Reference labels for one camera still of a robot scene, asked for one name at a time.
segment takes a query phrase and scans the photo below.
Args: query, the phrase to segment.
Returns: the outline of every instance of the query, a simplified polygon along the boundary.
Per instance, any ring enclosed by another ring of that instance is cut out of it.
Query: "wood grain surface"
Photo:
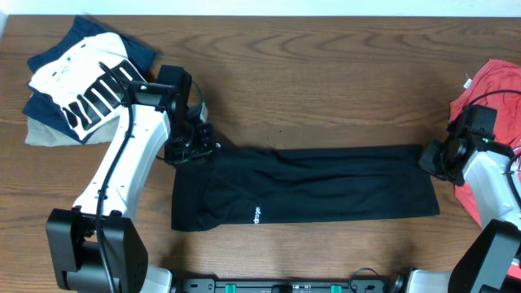
[[[521,20],[322,17],[92,17],[181,64],[210,121],[239,145],[354,147],[443,138],[449,102],[488,59],[521,63]],[[9,17],[0,51],[0,291],[55,292],[45,223],[70,208],[107,144],[24,144],[26,61],[57,44],[71,16]],[[441,215],[385,221],[170,227],[172,167],[156,161],[138,232],[151,263],[182,276],[348,278],[360,267],[449,270],[479,234],[434,180]]]

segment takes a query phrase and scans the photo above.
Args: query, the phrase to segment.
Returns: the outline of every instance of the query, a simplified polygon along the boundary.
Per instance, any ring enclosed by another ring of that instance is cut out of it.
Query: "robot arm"
[[[120,212],[135,223],[139,198],[145,180],[155,160],[155,155],[170,135],[170,123],[166,112],[158,112],[151,106],[132,105],[134,112],[134,129],[107,188],[107,198],[103,204],[103,215],[109,216]],[[116,135],[108,147],[98,172],[82,195],[74,202],[73,207],[79,212],[96,213],[98,190],[107,175],[108,168],[123,142],[129,113],[121,111]]]
[[[109,279],[99,243],[89,241],[96,230],[97,202],[102,182],[120,151],[100,212],[106,260],[117,292],[169,293],[173,275],[148,264],[147,249],[135,229],[136,211],[145,180],[158,150],[164,160],[177,166],[206,160],[215,141],[211,125],[199,113],[204,104],[187,106],[191,76],[182,68],[162,66],[156,84],[128,85],[133,113],[132,133],[127,133],[129,112],[120,113],[116,135],[94,178],[75,201],[72,210],[54,209],[46,224],[56,282],[61,289],[107,292]]]
[[[494,142],[497,112],[470,105],[449,127],[442,143],[433,140],[422,154],[420,166],[435,177],[472,189],[483,232],[452,272],[414,270],[407,293],[510,292],[519,282],[506,275],[519,265],[521,250],[521,190],[514,152]]]

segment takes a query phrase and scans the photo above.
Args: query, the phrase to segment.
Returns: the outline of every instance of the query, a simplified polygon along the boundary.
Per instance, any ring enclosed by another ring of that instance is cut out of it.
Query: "black cable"
[[[192,83],[194,84],[195,89],[197,90],[197,94],[199,95],[199,105],[202,105],[204,103],[203,91],[199,87],[199,83],[197,83],[196,80],[192,80]]]
[[[349,289],[353,292],[353,293],[357,293],[357,288],[353,288],[352,287],[352,279],[360,272],[363,272],[363,271],[370,271],[370,272],[373,272],[373,273],[376,273],[376,271],[372,268],[359,268],[357,269],[356,272],[354,272],[352,275],[351,275],[351,278],[349,279]]]
[[[114,160],[111,163],[111,166],[108,168],[107,175],[105,175],[105,179],[103,179],[103,184],[101,185],[101,189],[98,190],[98,204],[96,206],[96,234],[98,235],[98,246],[99,252],[101,254],[101,261],[103,262],[103,267],[105,268],[105,274],[107,275],[108,285],[110,286],[111,293],[117,293],[116,285],[114,284],[114,278],[112,277],[111,267],[108,264],[107,251],[105,249],[105,243],[103,242],[103,229],[101,226],[101,217],[102,217],[102,208],[103,201],[107,197],[107,187],[108,182],[114,173],[114,169],[117,166],[118,161],[120,160],[121,154],[125,149],[125,146],[129,142],[132,137],[132,129],[134,127],[134,114],[132,112],[132,103],[127,93],[125,87],[121,84],[120,79],[116,76],[116,74],[103,62],[99,62],[99,67],[104,70],[110,77],[112,77],[118,86],[120,87],[121,93],[123,96],[121,97],[121,106],[127,107],[129,109],[129,127],[125,133],[125,138],[121,143],[120,149],[117,151]]]
[[[512,177],[514,174],[515,174],[515,176],[518,176],[518,175],[517,175],[517,172],[511,171],[512,164],[517,159],[519,159],[519,157],[521,157],[521,152],[519,152],[517,155],[514,155],[512,157],[512,159],[510,159],[508,161],[508,164],[506,164],[506,168],[505,168],[505,175],[506,175],[506,180],[508,181],[508,186],[510,187],[510,190],[512,190],[512,194],[514,195],[515,201],[518,203],[518,206],[521,207],[521,196],[519,196],[519,192],[518,192],[517,188],[515,188],[514,178]]]
[[[501,94],[501,93],[521,94],[521,90],[494,90],[494,91],[480,95],[478,98],[473,99],[469,104],[472,105],[473,103],[476,103],[477,101],[481,100],[482,98],[488,97],[491,94]]]

